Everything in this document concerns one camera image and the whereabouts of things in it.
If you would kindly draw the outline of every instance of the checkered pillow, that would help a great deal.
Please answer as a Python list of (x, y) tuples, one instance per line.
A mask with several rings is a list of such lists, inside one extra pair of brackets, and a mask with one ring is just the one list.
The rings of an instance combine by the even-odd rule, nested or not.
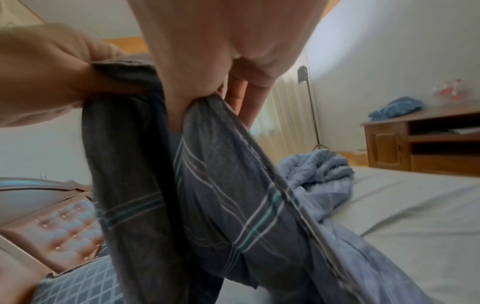
[(43, 279), (31, 304), (124, 304), (109, 256)]

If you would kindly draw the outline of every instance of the hand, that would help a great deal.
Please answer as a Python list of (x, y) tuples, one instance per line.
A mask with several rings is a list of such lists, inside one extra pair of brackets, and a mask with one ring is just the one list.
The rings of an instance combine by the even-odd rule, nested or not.
[(298, 58), (328, 0), (128, 0), (165, 91), (170, 126), (229, 74), (227, 102), (250, 127)]
[(0, 30), (0, 126), (53, 119), (101, 92), (141, 89), (112, 80), (90, 62), (123, 56), (104, 41), (62, 24)]

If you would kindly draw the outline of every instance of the mattress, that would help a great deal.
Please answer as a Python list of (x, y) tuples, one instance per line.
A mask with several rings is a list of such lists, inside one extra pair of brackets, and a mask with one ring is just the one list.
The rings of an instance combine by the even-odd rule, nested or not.
[(436, 303), (480, 303), (480, 178), (354, 168), (333, 221), (375, 246)]

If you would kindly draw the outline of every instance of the wooden cabinet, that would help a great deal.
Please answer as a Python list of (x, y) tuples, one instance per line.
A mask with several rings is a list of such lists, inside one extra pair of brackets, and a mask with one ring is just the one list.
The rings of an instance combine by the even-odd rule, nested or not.
[(405, 145), (407, 132), (404, 124), (365, 127), (365, 138), (370, 167), (410, 170), (408, 145)]
[(425, 109), (410, 115), (367, 122), (370, 167), (423, 173), (480, 176), (480, 101)]

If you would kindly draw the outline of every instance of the folded blue cloth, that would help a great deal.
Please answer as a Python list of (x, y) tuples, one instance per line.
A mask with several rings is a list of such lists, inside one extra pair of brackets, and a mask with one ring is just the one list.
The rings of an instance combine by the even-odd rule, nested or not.
[(423, 108), (424, 103), (420, 100), (411, 97), (401, 97), (371, 112), (368, 117), (371, 121), (379, 121), (417, 112)]

